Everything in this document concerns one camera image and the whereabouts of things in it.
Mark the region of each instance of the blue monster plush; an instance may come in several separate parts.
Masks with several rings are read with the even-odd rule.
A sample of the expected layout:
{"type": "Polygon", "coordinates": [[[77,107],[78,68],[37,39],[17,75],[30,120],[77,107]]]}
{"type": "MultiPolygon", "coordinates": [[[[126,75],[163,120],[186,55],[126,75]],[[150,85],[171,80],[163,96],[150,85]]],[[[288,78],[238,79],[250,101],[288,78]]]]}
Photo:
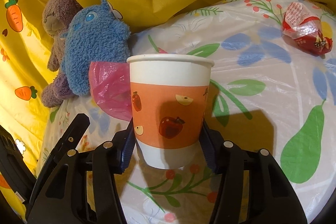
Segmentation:
{"type": "Polygon", "coordinates": [[[74,94],[89,94],[91,62],[126,62],[130,56],[129,36],[129,27],[114,17],[107,0],[101,0],[100,5],[86,7],[74,16],[66,36],[61,64],[74,94]]]}

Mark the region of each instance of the orange and white paper cup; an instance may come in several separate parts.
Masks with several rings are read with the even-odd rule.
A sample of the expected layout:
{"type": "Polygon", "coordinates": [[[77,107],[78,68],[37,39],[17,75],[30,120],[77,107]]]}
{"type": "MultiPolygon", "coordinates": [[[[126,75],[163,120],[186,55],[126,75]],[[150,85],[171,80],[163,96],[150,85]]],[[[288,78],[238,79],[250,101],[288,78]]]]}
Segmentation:
{"type": "Polygon", "coordinates": [[[191,55],[144,54],[127,63],[134,131],[145,162],[160,169],[187,165],[197,150],[214,62],[191,55]]]}

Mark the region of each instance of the pink plastic bag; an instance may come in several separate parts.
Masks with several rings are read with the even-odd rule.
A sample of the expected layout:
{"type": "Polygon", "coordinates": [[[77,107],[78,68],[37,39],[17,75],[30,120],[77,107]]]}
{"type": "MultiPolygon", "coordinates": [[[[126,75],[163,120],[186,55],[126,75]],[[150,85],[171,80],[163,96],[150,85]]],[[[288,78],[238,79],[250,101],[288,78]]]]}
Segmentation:
{"type": "Polygon", "coordinates": [[[91,96],[108,115],[130,121],[132,100],[127,63],[91,62],[89,70],[91,96]]]}

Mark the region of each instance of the food packet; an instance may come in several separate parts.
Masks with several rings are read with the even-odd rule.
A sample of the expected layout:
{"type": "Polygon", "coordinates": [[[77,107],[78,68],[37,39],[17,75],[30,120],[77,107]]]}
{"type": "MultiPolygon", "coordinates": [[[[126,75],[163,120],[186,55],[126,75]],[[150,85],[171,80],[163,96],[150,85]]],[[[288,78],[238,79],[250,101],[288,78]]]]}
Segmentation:
{"type": "Polygon", "coordinates": [[[89,82],[91,96],[104,112],[116,119],[131,120],[129,64],[91,62],[89,82]]]}
{"type": "Polygon", "coordinates": [[[330,52],[333,41],[322,34],[321,20],[300,2],[292,2],[282,22],[282,32],[300,48],[315,55],[330,52]]]}

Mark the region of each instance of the teddy bear snout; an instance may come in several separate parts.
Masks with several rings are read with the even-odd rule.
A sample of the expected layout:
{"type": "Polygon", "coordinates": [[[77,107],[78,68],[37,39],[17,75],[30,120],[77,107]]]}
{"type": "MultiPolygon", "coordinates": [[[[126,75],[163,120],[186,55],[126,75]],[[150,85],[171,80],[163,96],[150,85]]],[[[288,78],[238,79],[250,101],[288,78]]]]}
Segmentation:
{"type": "Polygon", "coordinates": [[[44,29],[50,35],[54,35],[57,31],[62,30],[64,25],[54,15],[48,16],[44,19],[44,29]]]}

